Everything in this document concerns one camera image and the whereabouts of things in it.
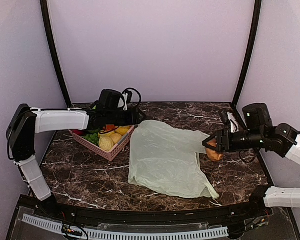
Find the tan brown fruit from bag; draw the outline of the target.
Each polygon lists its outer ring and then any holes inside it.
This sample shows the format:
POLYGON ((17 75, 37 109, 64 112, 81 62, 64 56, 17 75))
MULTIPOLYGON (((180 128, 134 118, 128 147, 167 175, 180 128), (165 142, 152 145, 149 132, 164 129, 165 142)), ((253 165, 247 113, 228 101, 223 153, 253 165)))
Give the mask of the tan brown fruit from bag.
MULTIPOLYGON (((216 147, 217 141, 216 141, 216 139, 213 139, 213 140, 209 141, 207 144, 212 147, 216 147)), ((216 152, 215 150, 212 150, 207 147, 205 149, 206 149, 206 154, 207 154, 208 159, 211 160, 212 162, 218 162, 218 161, 222 160, 223 154, 216 152)))

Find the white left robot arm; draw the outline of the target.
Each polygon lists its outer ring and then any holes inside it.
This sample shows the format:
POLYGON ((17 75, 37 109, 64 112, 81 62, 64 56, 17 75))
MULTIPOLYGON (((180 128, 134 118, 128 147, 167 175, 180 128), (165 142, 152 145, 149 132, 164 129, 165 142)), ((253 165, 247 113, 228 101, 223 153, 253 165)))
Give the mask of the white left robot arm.
POLYGON ((16 165, 24 182, 41 203, 41 210, 50 218, 57 218, 60 206, 43 175, 36 158, 36 137, 45 133, 67 130, 93 131, 107 125, 135 126, 146 120, 140 109, 142 97, 131 103, 133 93, 127 88, 120 92, 112 89, 101 91, 90 107, 39 108, 22 103, 16 109, 5 133, 7 158, 16 165))

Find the red fruit from bag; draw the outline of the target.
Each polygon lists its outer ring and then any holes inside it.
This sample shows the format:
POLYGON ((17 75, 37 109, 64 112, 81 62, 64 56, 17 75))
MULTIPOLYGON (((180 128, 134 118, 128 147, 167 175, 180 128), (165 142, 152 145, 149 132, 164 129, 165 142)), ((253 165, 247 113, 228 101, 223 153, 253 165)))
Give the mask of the red fruit from bag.
POLYGON ((76 130, 76 129, 73 129, 72 132, 79 136, 82 134, 82 132, 80 130, 76 130))

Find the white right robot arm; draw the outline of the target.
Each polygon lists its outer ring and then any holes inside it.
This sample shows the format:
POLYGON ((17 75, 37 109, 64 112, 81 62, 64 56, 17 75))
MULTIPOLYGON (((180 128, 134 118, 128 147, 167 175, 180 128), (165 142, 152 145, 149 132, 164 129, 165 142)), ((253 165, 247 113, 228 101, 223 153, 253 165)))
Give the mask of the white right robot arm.
MULTIPOLYGON (((218 154, 263 149, 300 165, 300 131, 287 123, 274 126, 265 103, 253 103, 243 109, 247 129, 233 129, 234 122, 222 117, 227 125, 202 142, 206 150, 218 154)), ((259 185, 245 205, 245 213, 256 217, 264 208, 299 208, 300 188, 259 185)))

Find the orange fruit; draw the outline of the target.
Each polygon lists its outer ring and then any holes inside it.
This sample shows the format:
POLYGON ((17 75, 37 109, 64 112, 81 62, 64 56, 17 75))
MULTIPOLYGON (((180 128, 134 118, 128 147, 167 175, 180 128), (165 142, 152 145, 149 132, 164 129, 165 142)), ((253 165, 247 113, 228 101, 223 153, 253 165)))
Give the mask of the orange fruit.
POLYGON ((108 131, 112 131, 115 128, 116 126, 114 124, 106 124, 105 127, 103 127, 103 130, 108 132, 108 131))

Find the light green plastic bag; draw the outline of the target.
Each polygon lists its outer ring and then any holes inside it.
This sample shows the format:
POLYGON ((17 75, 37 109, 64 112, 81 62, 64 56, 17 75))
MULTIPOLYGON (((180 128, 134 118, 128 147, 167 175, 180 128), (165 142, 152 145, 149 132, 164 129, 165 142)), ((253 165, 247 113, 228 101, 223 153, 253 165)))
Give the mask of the light green plastic bag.
POLYGON ((142 122, 130 138, 128 183, 184 199, 219 198, 200 168, 208 137, 157 120, 142 122))

